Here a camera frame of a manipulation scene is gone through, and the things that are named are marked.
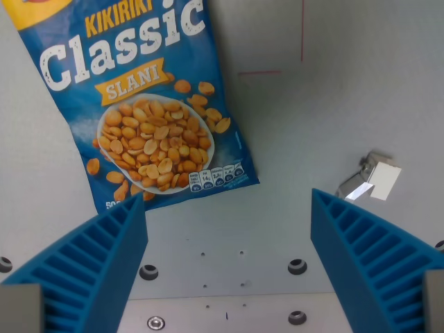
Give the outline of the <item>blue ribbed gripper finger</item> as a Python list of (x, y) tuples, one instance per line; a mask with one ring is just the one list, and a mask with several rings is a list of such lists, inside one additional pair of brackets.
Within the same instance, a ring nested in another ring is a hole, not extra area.
[(443, 268), (437, 249), (319, 189), (311, 241), (353, 332), (425, 332), (422, 281)]
[(116, 332), (147, 243), (138, 194), (78, 226), (2, 283), (40, 285), (45, 332)]

